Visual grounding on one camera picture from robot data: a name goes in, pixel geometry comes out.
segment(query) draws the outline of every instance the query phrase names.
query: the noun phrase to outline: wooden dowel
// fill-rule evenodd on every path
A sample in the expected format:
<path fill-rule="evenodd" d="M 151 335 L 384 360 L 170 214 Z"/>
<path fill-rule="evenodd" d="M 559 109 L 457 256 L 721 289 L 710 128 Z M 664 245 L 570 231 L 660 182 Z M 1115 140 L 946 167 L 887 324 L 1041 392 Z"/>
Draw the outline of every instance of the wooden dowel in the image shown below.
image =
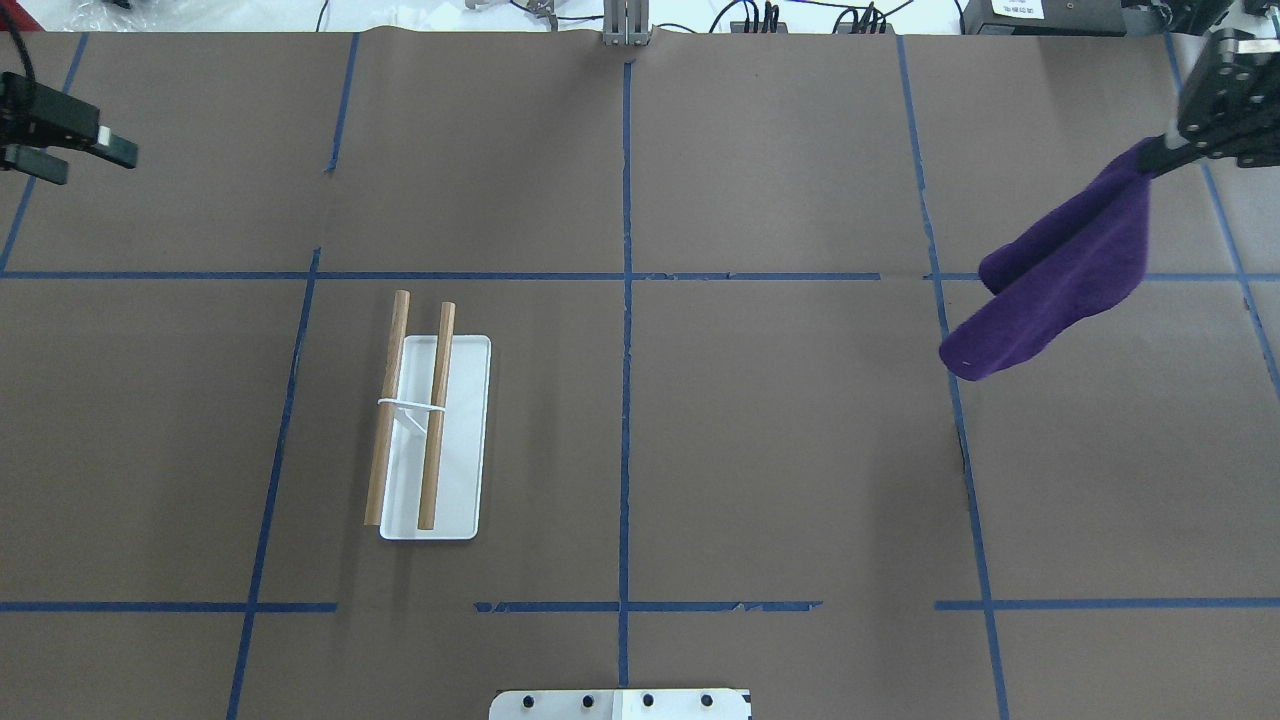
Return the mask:
<path fill-rule="evenodd" d="M 453 355 L 452 302 L 440 304 L 440 332 L 435 340 L 435 374 L 431 378 L 431 405 L 447 407 L 449 357 Z M 417 506 L 417 529 L 435 528 L 435 496 L 440 487 L 440 447 L 444 445 L 444 413 L 431 410 L 426 418 L 426 461 L 422 462 L 422 498 Z"/>
<path fill-rule="evenodd" d="M 404 354 L 404 331 L 408 327 L 408 291 L 397 290 L 392 310 L 392 332 L 387 338 L 387 366 L 383 369 L 383 397 L 396 397 L 399 392 L 401 356 Z M 392 457 L 392 425 L 396 424 L 396 406 L 383 402 L 378 406 L 378 429 L 374 434 L 374 464 L 369 470 L 369 497 L 365 500 L 365 524 L 383 521 L 383 495 L 387 492 L 387 465 Z"/>

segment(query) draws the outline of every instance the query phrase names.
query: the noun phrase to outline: purple towel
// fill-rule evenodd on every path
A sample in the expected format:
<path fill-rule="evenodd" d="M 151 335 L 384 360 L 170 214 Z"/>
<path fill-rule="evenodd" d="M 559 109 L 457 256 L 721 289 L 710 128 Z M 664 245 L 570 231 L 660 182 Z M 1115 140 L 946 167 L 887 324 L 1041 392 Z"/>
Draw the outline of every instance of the purple towel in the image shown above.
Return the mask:
<path fill-rule="evenodd" d="M 966 380 L 1025 363 L 1076 320 L 1129 296 L 1147 270 L 1151 176 L 1139 142 L 978 266 L 996 295 L 938 348 Z"/>

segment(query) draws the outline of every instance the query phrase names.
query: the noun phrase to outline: white sticker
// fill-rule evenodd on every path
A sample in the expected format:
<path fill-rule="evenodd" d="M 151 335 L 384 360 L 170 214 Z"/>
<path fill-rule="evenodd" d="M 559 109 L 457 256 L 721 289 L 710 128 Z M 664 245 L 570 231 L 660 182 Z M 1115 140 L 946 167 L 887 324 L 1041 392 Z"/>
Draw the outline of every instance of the white sticker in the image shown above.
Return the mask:
<path fill-rule="evenodd" d="M 1041 0 L 991 0 L 991 9 L 1006 18 L 1044 19 L 1044 6 L 1041 5 Z"/>

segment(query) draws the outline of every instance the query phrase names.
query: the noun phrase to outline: white tray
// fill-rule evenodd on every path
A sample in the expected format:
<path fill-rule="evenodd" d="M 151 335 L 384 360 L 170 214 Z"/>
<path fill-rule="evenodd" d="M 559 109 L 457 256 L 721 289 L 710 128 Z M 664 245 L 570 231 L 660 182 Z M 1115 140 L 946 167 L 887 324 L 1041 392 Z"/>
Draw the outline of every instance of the white tray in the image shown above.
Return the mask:
<path fill-rule="evenodd" d="M 750 697 L 728 688 L 508 691 L 493 698 L 489 720 L 750 720 Z"/>
<path fill-rule="evenodd" d="M 480 478 L 484 474 L 484 428 L 489 410 L 492 352 L 493 345 L 485 336 L 453 337 L 448 398 L 444 404 L 440 484 L 435 503 L 435 528 L 431 530 L 417 529 L 426 438 L 401 415 L 407 413 L 426 427 L 426 410 L 397 410 L 379 528 L 384 538 L 461 541 L 476 537 L 480 529 Z M 402 359 L 397 400 L 430 402 L 435 336 L 406 337 Z"/>

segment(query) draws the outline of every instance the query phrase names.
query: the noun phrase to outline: blue tape line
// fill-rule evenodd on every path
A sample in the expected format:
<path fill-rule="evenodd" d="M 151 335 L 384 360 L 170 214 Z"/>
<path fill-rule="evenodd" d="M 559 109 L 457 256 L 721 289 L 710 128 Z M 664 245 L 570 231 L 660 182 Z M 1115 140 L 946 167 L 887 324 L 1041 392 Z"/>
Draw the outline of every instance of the blue tape line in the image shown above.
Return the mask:
<path fill-rule="evenodd" d="M 915 123 L 915 100 L 911 96 L 911 77 L 908 70 L 906 44 L 902 36 L 896 36 L 899 72 L 902 76 L 902 99 L 906 104 L 906 124 L 911 136 L 911 155 L 915 161 L 915 183 L 920 195 L 920 218 L 924 222 L 924 234 L 929 240 L 929 272 L 933 277 L 933 299 L 937 304 L 938 325 L 942 328 L 942 340 L 951 333 L 947 324 L 946 299 L 942 293 L 941 269 L 938 264 L 938 246 L 933 232 L 933 219 L 929 217 L 929 205 L 925 200 L 924 182 L 924 156 L 920 152 L 920 135 Z M 982 518 L 978 514 L 978 492 L 973 482 L 973 462 L 969 455 L 969 434 L 965 430 L 964 406 L 960 402 L 960 387 L 954 373 L 947 373 L 947 384 L 951 391 L 951 410 L 955 418 L 956 434 L 960 441 L 960 456 L 964 462 L 965 492 L 969 495 L 969 529 L 973 536 L 973 553 L 978 564 L 978 584 L 982 589 L 983 615 L 987 625 L 987 648 L 991 653 L 991 674 L 996 688 L 996 707 L 1000 711 L 1000 720 L 1009 720 L 1009 697 L 1005 691 L 1005 666 L 1000 656 L 1000 635 L 996 630 L 996 611 L 991 601 L 991 578 L 987 571 L 987 551 L 982 537 Z"/>
<path fill-rule="evenodd" d="M 244 612 L 243 602 L 0 602 L 0 612 Z"/>
<path fill-rule="evenodd" d="M 517 612 L 617 612 L 617 602 L 476 602 L 484 615 Z"/>
<path fill-rule="evenodd" d="M 625 279 L 623 273 L 420 273 L 420 272 L 343 272 L 317 273 L 323 281 L 613 281 Z"/>
<path fill-rule="evenodd" d="M 289 421 L 293 418 L 293 395 L 298 387 L 298 364 L 302 360 L 302 345 L 307 337 L 307 323 L 311 318 L 311 300 L 316 290 L 316 272 L 320 268 L 320 249 L 311 254 L 311 269 L 307 272 L 307 290 L 302 296 L 302 313 L 298 318 L 298 332 L 293 338 L 293 360 L 289 364 L 289 380 L 284 388 L 284 409 L 280 411 L 280 429 L 275 436 L 275 456 L 271 460 L 271 479 L 266 486 L 266 502 L 262 506 L 262 524 L 257 533 L 257 551 L 253 555 L 253 574 L 248 583 L 248 609 L 241 628 L 241 644 L 236 655 L 236 671 L 232 675 L 232 692 L 227 702 L 227 720 L 236 720 L 239 712 L 239 694 L 244 685 L 244 667 L 248 664 L 248 648 L 253 639 L 253 606 L 257 605 L 262 587 L 262 568 L 266 564 L 266 547 L 271 538 L 271 519 L 275 515 L 275 497 L 280 487 L 280 469 L 284 465 L 284 446 L 289 436 Z"/>
<path fill-rule="evenodd" d="M 76 45 L 76 54 L 72 55 L 72 64 L 67 68 L 67 77 L 63 78 L 63 94 L 70 92 L 72 82 L 79 70 L 81 59 L 84 56 L 84 47 L 88 45 L 88 33 L 82 32 L 79 42 Z M 31 202 L 31 193 L 36 191 L 36 177 L 27 178 L 27 184 L 22 190 L 22 199 L 18 200 L 18 210 L 9 223 L 9 234 L 5 237 L 4 250 L 0 250 L 0 273 L 9 266 L 9 256 L 13 255 L 13 246 L 18 242 L 18 231 L 22 228 L 22 219 L 27 217 L 27 205 Z"/>
<path fill-rule="evenodd" d="M 1266 363 L 1267 374 L 1271 377 L 1271 389 L 1275 392 L 1277 400 L 1280 400 L 1280 368 L 1276 366 L 1276 355 L 1271 348 L 1271 341 L 1267 340 L 1267 329 L 1262 324 L 1262 316 L 1258 314 L 1258 304 L 1253 299 L 1253 288 L 1249 287 L 1249 281 L 1244 274 L 1244 263 L 1240 260 L 1240 250 L 1235 243 L 1235 234 L 1231 232 L 1231 224 L 1226 219 L 1226 211 L 1222 209 L 1222 200 L 1217 193 L 1217 183 L 1213 182 L 1213 176 L 1210 173 L 1208 165 L 1201 164 L 1201 173 L 1204 176 L 1204 184 L 1208 187 L 1208 195 L 1213 200 L 1213 211 L 1217 214 L 1219 225 L 1222 228 L 1222 237 L 1226 238 L 1226 249 L 1231 255 L 1231 266 L 1235 269 L 1236 281 L 1240 283 L 1240 292 L 1244 295 L 1244 304 L 1249 310 L 1249 320 L 1253 323 L 1253 334 L 1258 338 L 1258 346 L 1262 348 L 1262 360 Z"/>
<path fill-rule="evenodd" d="M 360 33 L 351 33 L 351 50 L 347 51 L 347 77 L 342 81 L 342 101 L 338 104 L 338 122 L 333 128 L 333 150 L 324 172 L 338 169 L 338 152 L 342 150 L 342 131 L 347 127 L 347 102 L 351 100 L 351 78 L 356 74 L 356 53 L 360 51 Z"/>
<path fill-rule="evenodd" d="M 809 612 L 820 600 L 801 601 L 709 601 L 709 602 L 476 602 L 481 615 L 500 614 L 580 614 L 580 612 Z"/>
<path fill-rule="evenodd" d="M 878 281 L 879 273 L 640 273 L 636 281 Z"/>
<path fill-rule="evenodd" d="M 1174 90 L 1183 94 L 1183 70 L 1178 67 L 1178 53 L 1174 50 L 1174 36 L 1165 31 L 1165 54 L 1169 55 L 1169 67 L 1174 70 Z"/>
<path fill-rule="evenodd" d="M 31 193 L 36 190 L 36 176 L 27 178 L 27 186 L 22 190 L 22 199 L 18 200 L 18 210 L 13 214 L 13 222 L 9 223 L 9 236 L 5 238 L 4 250 L 0 251 L 0 272 L 3 272 L 9 265 L 9 256 L 13 255 L 13 246 L 18 242 L 18 229 L 22 227 L 22 219 L 27 215 L 27 204 L 31 202 Z"/>
<path fill-rule="evenodd" d="M 9 270 L 14 281 L 305 281 L 307 273 L 288 272 L 164 272 L 164 270 Z"/>
<path fill-rule="evenodd" d="M 76 54 L 72 55 L 72 64 L 67 68 L 67 78 L 63 79 L 63 95 L 72 91 L 72 82 L 76 81 L 76 73 L 79 72 L 79 63 L 84 58 L 84 47 L 88 46 L 88 33 L 82 32 L 79 42 L 76 44 Z"/>
<path fill-rule="evenodd" d="M 0 612 L 246 612 L 247 602 L 0 602 Z M 335 602 L 265 602 L 256 612 L 337 612 Z"/>
<path fill-rule="evenodd" d="M 998 611 L 1011 610 L 1217 610 L 1275 609 L 1280 597 L 1107 597 L 1073 600 L 997 600 Z M 977 600 L 943 600 L 933 603 L 940 612 L 972 612 L 983 609 Z"/>
<path fill-rule="evenodd" d="M 1172 70 L 1174 85 L 1178 87 L 1179 95 L 1181 95 L 1183 72 L 1178 67 L 1174 38 L 1167 32 L 1165 33 L 1165 54 L 1169 55 L 1169 69 Z M 1276 398 L 1280 400 L 1280 366 L 1276 365 L 1275 351 L 1271 348 L 1267 329 L 1262 324 L 1262 316 L 1258 314 L 1258 304 L 1253 299 L 1253 288 L 1249 287 L 1249 277 L 1244 272 L 1244 263 L 1240 260 L 1240 249 L 1235 242 L 1235 233 L 1231 232 L 1231 223 L 1226 219 L 1222 197 L 1217 192 L 1217 183 L 1213 182 L 1213 173 L 1210 172 L 1208 163 L 1202 161 L 1199 167 L 1201 174 L 1204 177 L 1204 186 L 1208 188 L 1208 196 L 1213 201 L 1213 214 L 1217 215 L 1217 224 L 1222 229 L 1222 237 L 1226 240 L 1226 250 L 1231 258 L 1231 269 L 1235 270 L 1235 279 L 1240 283 L 1240 292 L 1244 295 L 1244 305 L 1249 311 L 1249 322 L 1253 323 L 1253 334 L 1258 338 L 1258 346 L 1262 348 L 1262 360 L 1267 366 L 1267 375 L 1271 378 L 1271 389 Z"/>
<path fill-rule="evenodd" d="M 730 602 L 632 602 L 631 612 L 809 612 L 822 606 L 819 600 L 730 601 Z"/>
<path fill-rule="evenodd" d="M 622 65 L 622 442 L 618 489 L 618 687 L 631 684 L 631 70 Z"/>
<path fill-rule="evenodd" d="M 248 646 L 253 639 L 253 619 L 257 618 L 255 612 L 246 612 L 244 621 L 241 624 L 241 644 L 239 651 L 236 653 L 236 673 L 232 675 L 232 694 L 227 700 L 227 720 L 236 720 L 239 715 L 239 696 L 241 691 L 244 688 L 244 666 L 248 662 Z"/>

